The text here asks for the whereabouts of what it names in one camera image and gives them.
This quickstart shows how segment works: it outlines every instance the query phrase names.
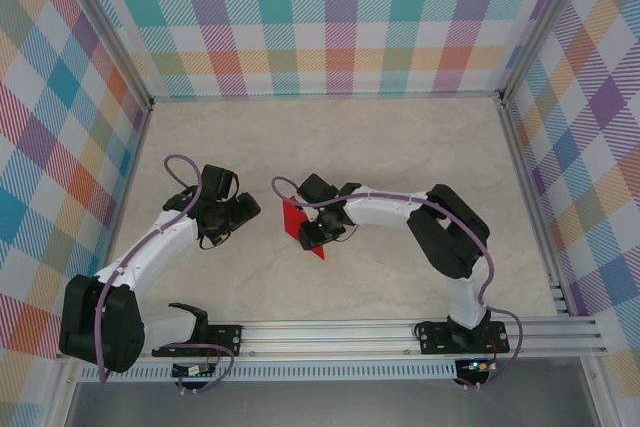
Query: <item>red wire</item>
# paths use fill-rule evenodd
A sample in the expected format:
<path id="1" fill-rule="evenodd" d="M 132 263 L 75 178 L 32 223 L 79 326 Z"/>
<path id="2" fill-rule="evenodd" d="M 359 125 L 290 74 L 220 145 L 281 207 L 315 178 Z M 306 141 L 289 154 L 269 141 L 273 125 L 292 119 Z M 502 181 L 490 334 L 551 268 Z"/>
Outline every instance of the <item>red wire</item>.
<path id="1" fill-rule="evenodd" d="M 491 361 L 491 363 L 494 363 L 496 361 L 496 359 L 498 358 L 498 346 L 493 341 L 493 339 L 490 339 L 489 337 L 486 338 L 486 341 L 489 342 L 491 344 L 491 346 L 493 347 L 493 360 Z"/>

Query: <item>black mounting bracket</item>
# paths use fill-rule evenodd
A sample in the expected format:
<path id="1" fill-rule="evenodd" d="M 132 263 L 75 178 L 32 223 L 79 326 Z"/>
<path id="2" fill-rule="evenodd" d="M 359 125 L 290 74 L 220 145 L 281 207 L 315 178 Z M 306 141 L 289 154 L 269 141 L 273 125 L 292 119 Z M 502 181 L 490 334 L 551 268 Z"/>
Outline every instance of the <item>black mounting bracket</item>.
<path id="1" fill-rule="evenodd" d="M 434 354 L 506 354 L 509 352 L 509 338 L 503 322 L 488 321 L 481 335 L 470 335 L 461 341 L 461 328 L 456 328 L 448 320 L 444 322 L 421 322 L 416 324 L 414 334 L 420 342 L 420 353 Z"/>
<path id="2" fill-rule="evenodd" d="M 189 340 L 187 343 L 192 344 L 216 344 L 222 347 L 226 347 L 233 355 L 237 357 L 240 354 L 240 345 L 242 344 L 242 326 L 241 325 L 208 325 L 205 337 L 202 340 L 194 342 Z M 157 350 L 153 350 L 151 355 L 153 357 L 206 357 L 207 354 L 212 359 L 217 357 L 217 352 L 213 349 L 200 349 L 194 347 L 193 349 L 170 349 L 167 347 L 160 347 Z M 225 352 L 220 352 L 221 357 L 228 357 Z"/>
<path id="3" fill-rule="evenodd" d="M 234 356 L 240 354 L 240 344 L 242 343 L 242 326 L 241 325 L 212 325 L 209 324 L 209 315 L 205 310 L 193 307 L 192 305 L 174 302 L 169 307 L 186 310 L 192 313 L 196 318 L 196 325 L 193 328 L 191 338 L 185 342 L 186 344 L 215 344 L 226 347 Z M 217 352 L 212 349 L 201 349 L 199 347 L 171 349 L 160 347 L 151 351 L 153 357 L 206 357 L 210 354 L 217 357 Z M 221 357 L 228 357 L 225 352 L 220 352 Z"/>

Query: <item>metal frame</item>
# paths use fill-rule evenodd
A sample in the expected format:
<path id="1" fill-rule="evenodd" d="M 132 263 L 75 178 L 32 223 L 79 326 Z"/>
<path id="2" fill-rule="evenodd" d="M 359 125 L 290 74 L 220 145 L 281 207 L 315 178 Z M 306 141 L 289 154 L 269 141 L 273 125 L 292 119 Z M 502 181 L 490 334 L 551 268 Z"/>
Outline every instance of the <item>metal frame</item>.
<path id="1" fill-rule="evenodd" d="M 547 39 L 549 33 L 555 27 L 564 7 L 567 5 L 567 2 L 569 2 L 569 0 L 547 1 L 544 11 L 540 15 L 538 22 L 531 32 L 529 42 L 522 49 L 520 57 L 518 58 L 516 65 L 505 84 L 503 98 L 505 99 L 506 104 L 510 102 L 511 98 L 529 73 L 540 49 L 542 49 L 542 45 Z"/>
<path id="2" fill-rule="evenodd" d="M 287 94 L 287 95 L 251 95 L 250 100 L 288 100 L 288 99 L 450 99 L 450 98 L 478 98 L 491 97 L 493 92 L 486 90 L 473 90 L 465 92 L 435 92 L 425 94 Z M 247 97 L 237 97 L 238 100 L 247 100 Z M 179 104 L 179 103 L 200 103 L 200 102 L 229 102 L 235 100 L 234 97 L 220 97 L 202 95 L 199 97 L 155 97 L 157 104 Z"/>
<path id="3" fill-rule="evenodd" d="M 299 367 L 317 362 L 340 362 L 343 365 L 361 362 L 367 365 L 407 365 L 407 362 L 408 365 L 424 365 L 425 362 L 435 362 L 445 365 L 446 362 L 483 357 L 477 354 L 422 355 L 420 341 L 414 337 L 413 328 L 423 320 L 243 322 L 242 348 L 240 355 L 236 357 L 236 365 L 239 368 L 255 368 L 269 364 Z M 518 337 L 517 325 L 507 317 L 500 317 L 499 320 L 505 323 L 513 349 Z M 521 358 L 597 357 L 607 352 L 598 325 L 591 317 L 533 317 L 522 319 L 522 323 L 525 334 L 519 353 Z M 511 356 L 513 351 L 498 355 L 503 359 Z M 144 354 L 132 369 L 148 368 L 148 373 L 115 374 L 109 381 L 128 382 L 131 378 L 141 379 L 149 376 L 156 380 L 166 380 L 166 372 L 158 373 L 154 370 L 163 365 L 170 366 L 173 362 L 204 360 L 180 356 L 159 359 Z M 77 381 L 95 381 L 95 366 L 75 359 L 68 361 L 83 366 Z M 412 378 L 433 377 L 414 373 Z M 280 379 L 274 373 L 270 379 L 261 380 Z"/>
<path id="4" fill-rule="evenodd" d="M 124 80 L 127 82 L 136 100 L 147 110 L 151 110 L 153 104 L 151 100 L 152 95 L 147 90 L 138 69 L 133 64 L 131 56 L 120 41 L 100 0 L 78 0 L 78 2 L 91 21 L 98 37 L 102 39 L 109 54 L 111 54 L 116 67 L 118 67 L 122 73 Z"/>
<path id="5" fill-rule="evenodd" d="M 153 102 L 139 72 L 133 65 L 129 54 L 109 22 L 99 0 L 79 1 L 96 28 L 98 35 L 102 38 L 114 58 L 116 65 L 123 73 L 134 95 L 136 95 L 141 104 L 145 105 L 149 110 L 149 113 L 145 116 L 140 144 L 134 158 L 129 179 L 127 180 L 124 198 L 116 213 L 116 225 L 113 235 L 115 239 L 122 222 L 122 213 L 126 206 L 135 171 L 139 163 L 140 153 L 150 123 L 150 114 L 153 110 Z M 507 81 L 505 91 L 502 95 L 502 98 L 506 99 L 506 103 L 503 103 L 500 98 L 495 97 L 498 116 L 540 248 L 541 258 L 547 270 L 549 280 L 551 281 L 550 287 L 552 289 L 552 295 L 556 302 L 556 308 L 561 314 L 561 316 L 558 317 L 522 319 L 525 328 L 525 338 L 520 356 L 529 358 L 581 358 L 591 395 L 603 425 L 616 427 L 621 426 L 622 423 L 617 415 L 615 402 L 613 400 L 614 397 L 611 394 L 609 373 L 607 372 L 606 365 L 604 365 L 602 361 L 603 358 L 605 358 L 603 356 L 607 354 L 604 339 L 600 336 L 598 326 L 594 319 L 589 317 L 568 316 L 570 312 L 575 312 L 575 304 L 570 296 L 566 297 L 562 292 L 562 286 L 566 287 L 568 284 L 563 276 L 557 253 L 553 248 L 551 236 L 544 221 L 542 206 L 535 192 L 535 184 L 526 167 L 522 154 L 523 146 L 519 143 L 513 119 L 509 109 L 506 107 L 509 99 L 513 97 L 513 94 L 524 81 L 548 33 L 555 25 L 567 1 L 568 0 L 549 0 L 545 11 L 534 28 L 530 42 L 524 48 L 512 75 Z M 455 94 L 451 95 L 451 97 L 490 95 L 488 92 L 471 92 Z M 326 98 L 326 96 L 305 96 L 304 98 L 313 99 L 320 97 Z M 438 94 L 415 97 L 449 96 Z M 175 102 L 176 100 L 206 102 L 221 99 L 213 97 L 193 99 L 168 99 L 166 97 L 159 97 L 156 99 L 157 102 Z M 108 256 L 111 254 L 112 249 L 113 242 L 109 246 Z M 284 366 L 309 369 L 312 368 L 312 365 L 322 362 L 323 366 L 329 365 L 327 363 L 332 363 L 331 365 L 352 367 L 364 366 L 371 368 L 372 366 L 386 365 L 400 368 L 407 366 L 451 365 L 450 362 L 456 358 L 471 357 L 420 355 L 418 341 L 413 337 L 412 330 L 416 322 L 417 320 L 242 323 L 244 327 L 243 346 L 242 353 L 237 359 L 237 366 L 238 369 L 247 367 L 269 369 L 272 367 L 284 368 Z M 504 322 L 513 344 L 513 339 L 517 336 L 516 326 L 510 319 L 504 319 Z M 138 375 L 137 377 L 133 374 L 129 376 L 126 374 L 121 376 L 114 375 L 110 379 L 110 382 L 131 381 L 132 378 L 136 381 L 140 381 L 140 379 L 146 379 L 147 381 L 166 381 L 166 377 L 161 378 L 158 376 L 159 369 L 161 369 L 162 366 L 166 367 L 166 365 L 170 365 L 175 360 L 179 360 L 179 358 L 159 361 L 150 356 L 143 356 L 139 360 L 138 365 L 134 367 L 134 369 L 142 370 L 134 372 L 142 372 L 144 375 Z M 44 425 L 64 425 L 71 406 L 75 386 L 78 382 L 92 381 L 91 372 L 92 369 L 95 368 L 75 359 L 61 357 L 56 361 L 56 369 L 57 387 L 55 392 L 52 393 L 52 399 L 54 401 L 45 416 Z M 282 371 L 274 370 L 273 374 L 269 374 L 270 377 L 268 380 L 283 380 L 279 372 Z M 417 378 L 430 378 L 429 375 L 431 375 L 429 372 L 419 372 L 418 374 L 415 374 L 415 371 L 412 372 L 414 373 L 411 375 L 418 375 Z M 264 376 L 258 378 L 248 376 L 244 380 L 254 379 L 267 380 Z"/>
<path id="6" fill-rule="evenodd" d="M 168 95 L 167 87 L 158 71 L 158 67 L 153 61 L 149 49 L 147 48 L 140 30 L 137 28 L 125 0 L 110 0 L 111 5 L 118 15 L 123 30 L 126 32 L 128 40 L 137 52 L 140 62 L 144 65 L 146 77 L 149 85 L 155 89 L 156 94 Z"/>

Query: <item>metal extrusion rail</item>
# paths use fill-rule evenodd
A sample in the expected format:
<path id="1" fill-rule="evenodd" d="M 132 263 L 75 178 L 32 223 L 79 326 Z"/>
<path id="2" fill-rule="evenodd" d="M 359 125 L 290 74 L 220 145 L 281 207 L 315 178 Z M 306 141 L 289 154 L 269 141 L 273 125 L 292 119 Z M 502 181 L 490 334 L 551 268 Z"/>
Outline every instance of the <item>metal extrusion rail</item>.
<path id="1" fill-rule="evenodd" d="M 511 345 L 518 329 L 505 322 Z M 421 355 L 413 320 L 301 321 L 243 323 L 242 350 L 229 380 L 382 380 L 454 378 L 455 361 L 473 355 Z M 598 326 L 590 317 L 523 319 L 520 357 L 592 357 L 606 353 Z M 512 353 L 500 357 L 508 358 Z M 173 362 L 198 358 L 140 357 L 110 382 L 171 380 Z M 83 364 L 79 382 L 96 382 L 96 367 Z"/>

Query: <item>vented metal strip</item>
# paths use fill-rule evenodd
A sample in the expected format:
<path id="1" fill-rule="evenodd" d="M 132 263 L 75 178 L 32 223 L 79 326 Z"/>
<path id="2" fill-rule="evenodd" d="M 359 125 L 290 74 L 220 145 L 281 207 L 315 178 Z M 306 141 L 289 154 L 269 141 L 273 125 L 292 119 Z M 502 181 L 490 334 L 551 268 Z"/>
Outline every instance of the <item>vented metal strip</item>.
<path id="1" fill-rule="evenodd" d="M 226 369 L 221 361 L 217 373 Z M 111 374 L 109 382 L 163 382 L 171 377 L 171 363 L 142 362 L 123 374 Z M 398 360 L 398 361 L 325 361 L 325 362 L 236 362 L 225 382 L 233 381 L 321 381 L 321 380 L 416 380 L 453 379 L 454 360 Z M 217 378 L 202 378 L 208 381 Z M 98 369 L 84 365 L 79 382 L 98 382 Z"/>

